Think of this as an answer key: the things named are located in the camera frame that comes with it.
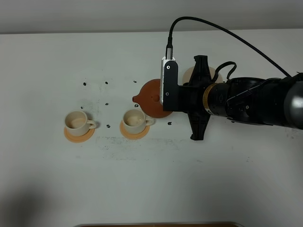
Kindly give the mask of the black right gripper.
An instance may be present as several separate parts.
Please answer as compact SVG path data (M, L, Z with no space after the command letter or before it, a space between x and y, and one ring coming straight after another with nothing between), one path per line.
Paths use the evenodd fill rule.
M178 86L178 107L177 112L185 112L188 115L192 129L191 139L204 140L210 115L203 105L203 94L210 84L212 78L206 55L194 57L195 66L189 83Z

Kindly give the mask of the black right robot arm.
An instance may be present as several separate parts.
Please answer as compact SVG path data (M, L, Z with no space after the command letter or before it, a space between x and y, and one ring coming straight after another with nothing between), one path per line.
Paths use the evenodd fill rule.
M233 61L218 66L212 74L205 56L196 56L187 83L178 87L178 106L187 113L192 140L203 140L212 115L251 125L303 128L303 75L259 79L231 78Z

